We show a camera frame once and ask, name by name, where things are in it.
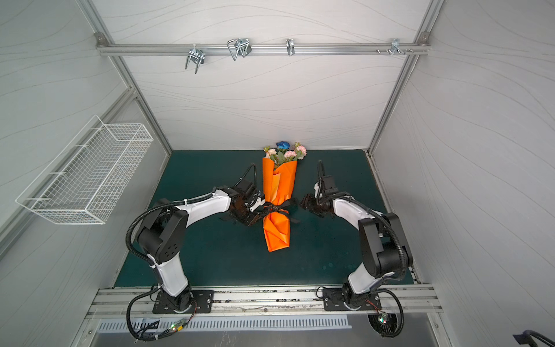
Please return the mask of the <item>peach fake flower stem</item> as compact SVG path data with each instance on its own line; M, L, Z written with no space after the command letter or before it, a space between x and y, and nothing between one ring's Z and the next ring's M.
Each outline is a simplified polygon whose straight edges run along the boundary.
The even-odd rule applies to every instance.
M277 156L277 150L275 148L265 147L265 157L274 160Z

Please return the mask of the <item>blue fake flower stem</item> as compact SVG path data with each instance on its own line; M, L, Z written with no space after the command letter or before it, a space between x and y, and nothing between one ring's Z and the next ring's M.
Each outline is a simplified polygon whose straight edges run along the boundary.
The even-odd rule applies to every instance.
M289 150L291 145L290 145L290 143L288 143L286 141L280 141L280 142L276 143L276 147L279 150Z

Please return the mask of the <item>orange wrapping paper sheet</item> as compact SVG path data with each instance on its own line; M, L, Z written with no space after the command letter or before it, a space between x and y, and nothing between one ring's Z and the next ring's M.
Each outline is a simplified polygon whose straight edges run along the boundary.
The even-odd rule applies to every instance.
M263 219L264 237L269 252L290 247L291 222L285 208L280 206L293 197L298 163L291 161L281 164L277 169L269 158L262 159L262 180L265 201L278 206Z

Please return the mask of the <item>pink fake flower stem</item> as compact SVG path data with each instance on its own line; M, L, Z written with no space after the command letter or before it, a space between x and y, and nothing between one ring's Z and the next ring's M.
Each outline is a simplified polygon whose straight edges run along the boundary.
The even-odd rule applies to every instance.
M306 155L307 149L301 143L294 143L283 153L286 162L303 160Z

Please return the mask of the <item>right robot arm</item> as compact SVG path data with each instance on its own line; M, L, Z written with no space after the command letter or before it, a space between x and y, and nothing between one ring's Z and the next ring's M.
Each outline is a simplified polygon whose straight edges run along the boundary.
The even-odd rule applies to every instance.
M374 211L341 192L331 175L319 175L314 189L301 201L303 209L321 218L342 218L358 232L361 264L347 277L341 295L348 309L359 309L388 281L402 281L412 266L400 218Z

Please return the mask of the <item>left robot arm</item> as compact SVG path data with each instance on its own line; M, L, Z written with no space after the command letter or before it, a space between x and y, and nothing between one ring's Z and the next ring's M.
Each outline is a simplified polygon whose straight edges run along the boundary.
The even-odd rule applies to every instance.
M246 179L240 179L232 187L216 187L191 199L161 199L134 219L127 229L125 244L131 254L153 270L170 309L183 312L193 301L180 258L187 229L220 213L227 213L232 221L250 226L261 219L265 203L263 192Z

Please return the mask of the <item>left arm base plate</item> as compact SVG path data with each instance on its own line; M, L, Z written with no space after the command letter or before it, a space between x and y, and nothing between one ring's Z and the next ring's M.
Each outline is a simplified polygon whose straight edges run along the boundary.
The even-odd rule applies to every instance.
M210 313L214 291L192 290L173 297L162 291L157 294L153 307L153 314L191 314Z

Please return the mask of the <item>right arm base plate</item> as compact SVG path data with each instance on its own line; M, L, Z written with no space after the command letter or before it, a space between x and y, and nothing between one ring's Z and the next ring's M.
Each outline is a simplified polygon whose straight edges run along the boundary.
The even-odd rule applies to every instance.
M348 287L328 288L320 286L315 291L318 299L322 300L324 310L327 312L381 312L380 298L370 293L355 294Z

